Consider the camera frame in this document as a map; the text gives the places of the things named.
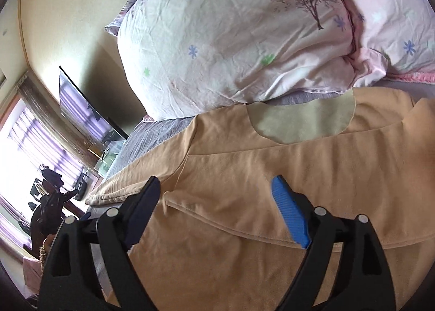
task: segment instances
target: tv screen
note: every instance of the tv screen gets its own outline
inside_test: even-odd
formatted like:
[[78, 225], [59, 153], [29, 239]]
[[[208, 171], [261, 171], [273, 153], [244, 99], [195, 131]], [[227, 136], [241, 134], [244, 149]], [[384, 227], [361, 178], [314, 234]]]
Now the tv screen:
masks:
[[110, 142], [127, 138], [122, 130], [115, 129], [113, 124], [94, 109], [61, 67], [59, 67], [59, 95], [62, 115], [102, 150], [107, 148]]

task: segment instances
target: brown curtain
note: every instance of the brown curtain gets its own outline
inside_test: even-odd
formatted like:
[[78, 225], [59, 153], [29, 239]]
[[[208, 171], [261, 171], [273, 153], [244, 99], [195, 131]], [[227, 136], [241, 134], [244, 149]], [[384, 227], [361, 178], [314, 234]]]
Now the brown curtain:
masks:
[[18, 83], [17, 91], [21, 99], [23, 99], [27, 108], [50, 135], [83, 164], [84, 167], [96, 174], [94, 166], [98, 161], [98, 157], [88, 150], [92, 147], [92, 143], [65, 122], [66, 120], [61, 117], [60, 109], [53, 108], [47, 98], [38, 89], [38, 86], [35, 84], [37, 80], [33, 81], [32, 79], [34, 77], [36, 76], [32, 75], [31, 71], [29, 71]]

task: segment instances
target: silver rivet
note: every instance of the silver rivet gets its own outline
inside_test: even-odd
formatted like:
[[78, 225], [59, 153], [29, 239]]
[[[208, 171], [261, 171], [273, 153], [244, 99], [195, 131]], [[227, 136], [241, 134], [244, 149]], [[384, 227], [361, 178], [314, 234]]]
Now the silver rivet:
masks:
[[364, 214], [360, 214], [359, 216], [358, 216], [358, 220], [360, 221], [360, 222], [362, 222], [362, 223], [368, 223], [368, 217], [367, 217], [367, 215], [364, 215]]
[[73, 217], [72, 215], [70, 215], [69, 217], [65, 218], [65, 223], [66, 224], [72, 224], [75, 221], [76, 221], [76, 217]]
[[112, 218], [112, 217], [116, 217], [118, 215], [118, 212], [119, 212], [118, 208], [111, 208], [106, 212], [106, 215]]
[[316, 207], [316, 209], [314, 209], [314, 213], [320, 216], [324, 216], [326, 215], [326, 209], [324, 209], [323, 207]]

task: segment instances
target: blue gripper pad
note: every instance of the blue gripper pad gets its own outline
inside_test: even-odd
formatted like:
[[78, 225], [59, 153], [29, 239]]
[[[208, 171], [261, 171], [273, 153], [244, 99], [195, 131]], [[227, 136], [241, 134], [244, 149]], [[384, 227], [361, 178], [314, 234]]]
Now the blue gripper pad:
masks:
[[308, 248], [311, 238], [308, 234], [308, 224], [301, 210], [291, 198], [287, 182], [282, 177], [275, 176], [272, 180], [272, 196], [281, 212], [282, 218], [290, 231], [291, 237], [302, 248]]

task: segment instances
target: bed sheet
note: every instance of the bed sheet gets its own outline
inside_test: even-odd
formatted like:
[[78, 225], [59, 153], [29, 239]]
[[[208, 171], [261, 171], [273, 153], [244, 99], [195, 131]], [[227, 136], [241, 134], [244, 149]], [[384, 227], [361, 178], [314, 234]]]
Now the bed sheet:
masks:
[[[375, 84], [378, 87], [391, 87], [408, 92], [414, 100], [418, 101], [421, 98], [435, 98], [435, 85], [406, 83], [391, 80], [380, 80]], [[319, 98], [332, 98], [339, 94], [312, 94], [304, 91], [295, 91], [281, 98], [267, 101], [269, 105], [289, 105], [297, 103], [306, 103], [308, 101]], [[136, 126], [129, 138], [125, 142], [118, 157], [110, 167], [105, 180], [109, 179], [128, 164], [137, 158], [141, 157], [160, 143], [171, 138], [177, 133], [185, 129], [193, 118], [181, 118], [175, 120], [166, 120], [160, 122], [141, 122]], [[90, 207], [88, 211], [92, 213], [92, 218], [99, 217], [109, 207], [119, 207], [121, 204], [108, 205], [104, 207]], [[101, 252], [98, 245], [92, 245], [92, 254], [94, 256], [95, 268], [101, 286], [106, 294], [111, 290], [109, 278], [107, 276]]]

